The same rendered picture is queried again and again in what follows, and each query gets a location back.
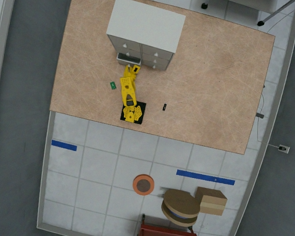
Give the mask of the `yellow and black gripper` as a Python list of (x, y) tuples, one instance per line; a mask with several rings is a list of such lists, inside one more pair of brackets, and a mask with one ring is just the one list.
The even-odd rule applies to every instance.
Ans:
[(133, 78), (133, 80), (135, 80), (136, 79), (135, 73), (137, 74), (139, 70), (140, 70), (140, 67), (137, 66), (137, 65), (134, 65), (133, 68), (130, 66), (130, 72), (129, 72), (128, 71), (128, 65), (127, 65), (126, 68), (125, 68), (123, 77), (131, 76)]

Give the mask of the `grey chest of drawers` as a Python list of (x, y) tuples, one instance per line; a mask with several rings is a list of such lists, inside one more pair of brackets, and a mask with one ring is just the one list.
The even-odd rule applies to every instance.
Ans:
[[(142, 64), (142, 44), (173, 53), (169, 60), (171, 62), (176, 53), (185, 17), (133, 0), (116, 0), (106, 35), (140, 43)], [(108, 38), (112, 43), (109, 36)], [(113, 43), (112, 45), (116, 50)]]

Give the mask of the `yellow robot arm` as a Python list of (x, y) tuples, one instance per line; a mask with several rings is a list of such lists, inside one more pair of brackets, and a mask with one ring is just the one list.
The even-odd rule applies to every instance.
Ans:
[[(123, 98), (124, 106), (126, 106), (123, 109), (124, 112), (124, 118), (125, 120), (134, 121), (139, 119), (139, 117), (142, 115), (142, 111), (140, 106), (137, 108), (135, 107), (137, 105), (136, 96), (135, 96), (135, 82), (133, 81), (133, 78), (131, 76), (128, 77), (121, 77), (121, 94)], [(126, 100), (127, 95), (130, 94), (130, 96), (133, 99)]]

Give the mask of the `green 9v battery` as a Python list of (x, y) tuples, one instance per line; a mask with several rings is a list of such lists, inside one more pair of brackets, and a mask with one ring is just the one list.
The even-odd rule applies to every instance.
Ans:
[(111, 85), (111, 88), (112, 88), (113, 90), (116, 89), (115, 82), (110, 82), (110, 85)]

